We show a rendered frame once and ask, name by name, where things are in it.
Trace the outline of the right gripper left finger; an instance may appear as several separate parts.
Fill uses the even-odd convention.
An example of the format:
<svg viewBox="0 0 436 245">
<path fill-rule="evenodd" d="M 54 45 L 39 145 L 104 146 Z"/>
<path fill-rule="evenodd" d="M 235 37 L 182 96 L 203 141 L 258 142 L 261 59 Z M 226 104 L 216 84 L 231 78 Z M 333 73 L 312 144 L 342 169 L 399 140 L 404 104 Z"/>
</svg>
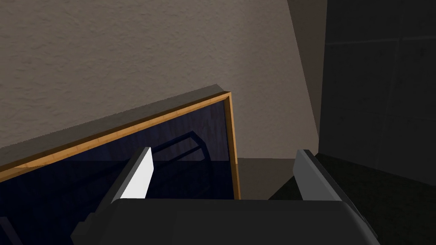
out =
<svg viewBox="0 0 436 245">
<path fill-rule="evenodd" d="M 139 148 L 113 182 L 101 205 L 117 199 L 144 199 L 154 171 L 150 147 Z"/>
</svg>

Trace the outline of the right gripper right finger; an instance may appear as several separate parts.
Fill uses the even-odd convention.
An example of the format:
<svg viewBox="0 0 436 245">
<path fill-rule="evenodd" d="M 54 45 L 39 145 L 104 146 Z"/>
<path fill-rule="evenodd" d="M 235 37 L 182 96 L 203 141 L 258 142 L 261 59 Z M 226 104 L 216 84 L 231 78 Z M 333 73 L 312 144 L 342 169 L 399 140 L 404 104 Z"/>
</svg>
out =
<svg viewBox="0 0 436 245">
<path fill-rule="evenodd" d="M 303 200 L 347 201 L 345 193 L 309 150 L 297 150 L 293 173 Z"/>
</svg>

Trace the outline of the dark picture with wooden frame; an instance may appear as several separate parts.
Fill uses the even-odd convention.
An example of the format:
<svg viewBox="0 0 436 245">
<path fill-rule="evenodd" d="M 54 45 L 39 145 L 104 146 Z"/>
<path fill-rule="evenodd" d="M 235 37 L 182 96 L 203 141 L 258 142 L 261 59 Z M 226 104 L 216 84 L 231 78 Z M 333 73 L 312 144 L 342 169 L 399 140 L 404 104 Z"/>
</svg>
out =
<svg viewBox="0 0 436 245">
<path fill-rule="evenodd" d="M 178 245 L 240 198 L 232 94 L 217 85 L 0 149 L 0 245 Z M 102 199 L 150 147 L 144 199 Z"/>
</svg>

